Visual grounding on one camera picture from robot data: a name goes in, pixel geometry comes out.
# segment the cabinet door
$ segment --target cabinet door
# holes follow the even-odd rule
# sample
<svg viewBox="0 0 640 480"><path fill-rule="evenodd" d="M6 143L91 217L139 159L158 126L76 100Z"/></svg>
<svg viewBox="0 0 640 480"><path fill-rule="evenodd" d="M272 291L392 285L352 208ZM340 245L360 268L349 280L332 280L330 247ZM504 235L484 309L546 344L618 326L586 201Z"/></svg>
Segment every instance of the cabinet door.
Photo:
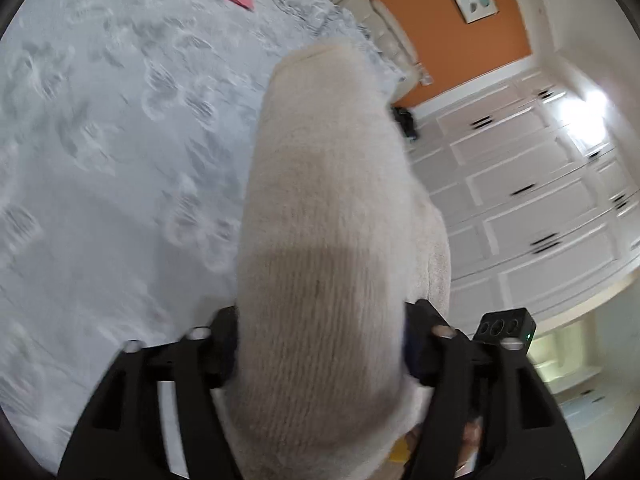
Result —
<svg viewBox="0 0 640 480"><path fill-rule="evenodd" d="M490 120L492 115L502 108L521 100L518 90L511 82L505 82L479 96L472 97L453 109L446 110L437 118L444 134L467 130L477 124Z"/></svg>
<svg viewBox="0 0 640 480"><path fill-rule="evenodd" d="M569 136L584 155L601 152L610 143L610 135L595 105L587 104L572 92L542 100L540 108L549 121L568 127Z"/></svg>
<svg viewBox="0 0 640 480"><path fill-rule="evenodd" d="M617 205L638 191L638 184L626 170L618 150L612 150L600 156L591 165L598 176L604 197L613 205Z"/></svg>
<svg viewBox="0 0 640 480"><path fill-rule="evenodd" d="M620 226L622 247L629 258L640 256L640 193L617 203L615 215Z"/></svg>
<svg viewBox="0 0 640 480"><path fill-rule="evenodd" d="M473 334L487 312L504 310L500 283L495 273L485 272L451 282L447 322Z"/></svg>
<svg viewBox="0 0 640 480"><path fill-rule="evenodd" d="M515 78L515 83L523 98L538 99L542 102L566 93L566 88L545 72L535 71Z"/></svg>
<svg viewBox="0 0 640 480"><path fill-rule="evenodd" d="M565 128L542 130L511 148L486 162L461 166L446 146L427 147L424 143L420 151L412 153L413 170L445 222L453 226L539 189L589 161Z"/></svg>
<svg viewBox="0 0 640 480"><path fill-rule="evenodd" d="M449 228L453 278L478 272L542 247L549 240L563 236L612 208L603 196L596 174L589 166L553 181L533 192L525 192L503 206L490 209ZM464 250L455 240L465 234ZM469 256L470 238L478 236Z"/></svg>
<svg viewBox="0 0 640 480"><path fill-rule="evenodd" d="M550 126L533 104L508 108L492 119L446 136L460 166L471 166L506 152L514 143Z"/></svg>
<svg viewBox="0 0 640 480"><path fill-rule="evenodd" d="M505 156L483 164L465 176L477 208L508 202L529 189L540 188L586 164L565 129L544 132Z"/></svg>
<svg viewBox="0 0 640 480"><path fill-rule="evenodd" d="M473 333L482 314L525 307L537 319L608 278L628 261L615 211L513 260L453 280L450 322Z"/></svg>

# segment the white wall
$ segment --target white wall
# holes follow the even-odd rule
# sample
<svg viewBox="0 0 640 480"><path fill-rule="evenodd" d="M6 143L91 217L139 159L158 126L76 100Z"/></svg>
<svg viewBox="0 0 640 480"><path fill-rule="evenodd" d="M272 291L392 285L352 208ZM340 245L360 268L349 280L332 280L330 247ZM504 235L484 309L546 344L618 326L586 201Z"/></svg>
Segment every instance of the white wall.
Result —
<svg viewBox="0 0 640 480"><path fill-rule="evenodd" d="M543 0L553 47L640 132L640 39L615 0Z"/></svg>
<svg viewBox="0 0 640 480"><path fill-rule="evenodd" d="M544 0L516 0L533 55L540 60L555 52Z"/></svg>
<svg viewBox="0 0 640 480"><path fill-rule="evenodd" d="M640 280L595 310L602 365L640 390Z"/></svg>

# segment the white cabinet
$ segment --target white cabinet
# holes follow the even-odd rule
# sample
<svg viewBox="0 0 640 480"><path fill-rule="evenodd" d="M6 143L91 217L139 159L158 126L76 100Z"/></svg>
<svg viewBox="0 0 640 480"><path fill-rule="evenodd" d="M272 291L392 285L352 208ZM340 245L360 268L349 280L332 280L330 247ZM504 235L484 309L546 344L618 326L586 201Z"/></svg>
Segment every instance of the white cabinet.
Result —
<svg viewBox="0 0 640 480"><path fill-rule="evenodd" d="M604 122L533 71L420 127L414 173L442 212L450 322L526 307L538 319L640 262L640 192Z"/></svg>
<svg viewBox="0 0 640 480"><path fill-rule="evenodd" d="M473 333L485 312L525 307L537 319L640 255L637 200L523 256L451 283L449 321Z"/></svg>
<svg viewBox="0 0 640 480"><path fill-rule="evenodd" d="M482 124L490 120L498 110L521 100L516 85L507 82L491 88L482 96L471 99L453 110L448 110L438 117L437 121L444 134L450 134Z"/></svg>
<svg viewBox="0 0 640 480"><path fill-rule="evenodd" d="M523 98L549 102L566 93L566 88L543 72L530 72L515 78L514 84Z"/></svg>
<svg viewBox="0 0 640 480"><path fill-rule="evenodd" d="M571 126L553 129L534 103L496 116L495 123L448 136L432 121L410 152L415 175L449 226L539 189L612 148L606 137L596 152L583 153Z"/></svg>
<svg viewBox="0 0 640 480"><path fill-rule="evenodd" d="M600 153L610 149L610 144ZM410 154L413 170L448 225L539 188L588 162L565 128L542 129L477 164L460 164L448 144L426 143Z"/></svg>
<svg viewBox="0 0 640 480"><path fill-rule="evenodd" d="M615 150L558 178L521 193L504 205L449 228L452 277L478 272L535 250L616 206L635 185L617 168Z"/></svg>

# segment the black object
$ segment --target black object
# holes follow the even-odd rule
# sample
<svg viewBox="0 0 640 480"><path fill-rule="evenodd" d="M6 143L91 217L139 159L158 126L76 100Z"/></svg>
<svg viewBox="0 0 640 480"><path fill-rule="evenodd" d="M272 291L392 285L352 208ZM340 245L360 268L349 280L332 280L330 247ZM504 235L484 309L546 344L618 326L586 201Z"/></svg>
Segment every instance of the black object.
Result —
<svg viewBox="0 0 640 480"><path fill-rule="evenodd" d="M473 130L479 130L480 128L484 128L485 126L488 126L489 124L493 123L494 120L492 119L491 116L487 116L483 119L480 119L479 121L475 121L473 123L471 123L471 125L473 126Z"/></svg>
<svg viewBox="0 0 640 480"><path fill-rule="evenodd" d="M540 97L540 99L542 100L549 99L550 97L553 97L553 95L554 95L554 91L551 88L546 88L538 92L538 97Z"/></svg>
<svg viewBox="0 0 640 480"><path fill-rule="evenodd" d="M393 106L391 108L391 111L393 112L396 123L399 124L400 129L402 130L402 134L407 139L420 139L420 134L418 133L418 130L415 129L414 115L409 110L407 110L407 108L403 108L401 106Z"/></svg>
<svg viewBox="0 0 640 480"><path fill-rule="evenodd" d="M486 333L469 341L442 325L426 300L407 305L409 323L424 336L410 372L434 386L416 451L403 480L454 477L462 433L472 407L482 414L484 435L473 480L579 480L582 463L551 393L527 359L527 330L535 323L526 309L485 314L481 321L514 329L521 346Z"/></svg>
<svg viewBox="0 0 640 480"><path fill-rule="evenodd" d="M537 184L533 183L533 184L529 184L528 186L522 187L517 191L514 191L513 193L511 193L511 196L517 196L520 193L524 193L525 191L528 191L529 189L533 189L537 186Z"/></svg>
<svg viewBox="0 0 640 480"><path fill-rule="evenodd" d="M478 119L477 121L473 121L470 126L478 126L478 124L480 123L486 123L487 121L489 121L489 123L492 121L491 115L487 115L481 119Z"/></svg>
<svg viewBox="0 0 640 480"><path fill-rule="evenodd" d="M556 236L558 236L560 233L551 233L550 235L545 236L544 238L540 238L540 240L536 240L535 242L530 243L530 245L532 247L541 244L542 242L546 242L548 240L551 240L551 238L555 238Z"/></svg>
<svg viewBox="0 0 640 480"><path fill-rule="evenodd" d="M55 480L24 447L0 409L0 478Z"/></svg>
<svg viewBox="0 0 640 480"><path fill-rule="evenodd" d="M553 243L547 244L544 247L540 247L539 249L536 249L535 251L531 251L531 254L541 254L541 253L545 253L547 252L549 249L553 249L554 247L560 245L562 243L562 240L556 240Z"/></svg>
<svg viewBox="0 0 640 480"><path fill-rule="evenodd" d="M516 338L522 342L527 352L535 333L536 322L529 311L526 308L514 308L484 314L473 340L499 345L505 337Z"/></svg>
<svg viewBox="0 0 640 480"><path fill-rule="evenodd" d="M474 341L449 327L426 300L406 304L406 318L407 367L435 392L404 480L454 477L471 412L483 417L484 440L469 478L584 478L564 418L526 357L535 330L526 309L486 314L482 323L498 324L500 333L482 332L481 325ZM84 409L58 479L177 480L167 466L156 388L156 381L175 381L190 478L241 480L209 391L231 377L236 331L236 311L229 307L209 328L176 343L126 347ZM505 336L522 344L504 348Z"/></svg>

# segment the patterned comforter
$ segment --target patterned comforter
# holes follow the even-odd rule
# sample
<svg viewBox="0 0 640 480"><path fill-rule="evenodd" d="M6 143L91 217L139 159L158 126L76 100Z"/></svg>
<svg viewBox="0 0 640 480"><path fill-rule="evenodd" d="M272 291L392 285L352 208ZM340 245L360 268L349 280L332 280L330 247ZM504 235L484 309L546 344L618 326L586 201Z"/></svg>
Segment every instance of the patterned comforter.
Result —
<svg viewBox="0 0 640 480"><path fill-rule="evenodd" d="M347 37L401 76L329 0L254 2L26 0L0 41L0 404L53 471L123 341L234 302L276 63Z"/></svg>

